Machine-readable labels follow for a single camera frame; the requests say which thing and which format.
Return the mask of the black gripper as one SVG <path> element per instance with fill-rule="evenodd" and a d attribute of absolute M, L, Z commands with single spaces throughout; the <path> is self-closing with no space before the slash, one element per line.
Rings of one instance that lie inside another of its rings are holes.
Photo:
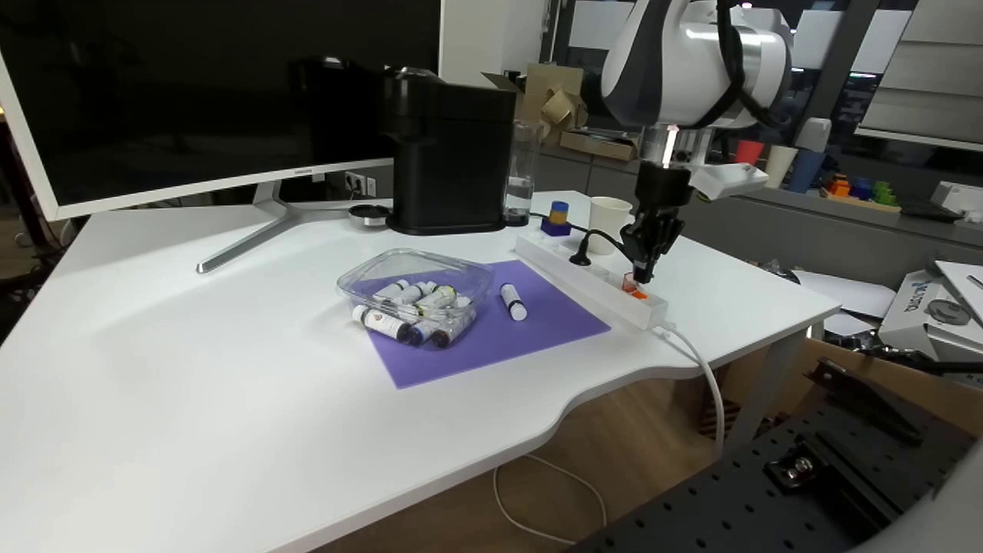
<path fill-rule="evenodd" d="M 644 161 L 636 175 L 634 220 L 621 231 L 634 263 L 634 283 L 656 278 L 656 262 L 681 232 L 680 207 L 693 198 L 693 171 Z"/>

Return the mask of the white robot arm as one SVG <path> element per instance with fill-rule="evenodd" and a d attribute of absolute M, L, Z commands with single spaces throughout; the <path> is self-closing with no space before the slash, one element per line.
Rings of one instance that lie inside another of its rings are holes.
<path fill-rule="evenodd" d="M 684 133 L 772 125 L 794 70 L 789 22 L 748 0 L 636 0 L 602 62 L 602 100 L 644 133 L 634 220 L 619 247 L 636 283 L 681 232 L 695 161 Z"/>

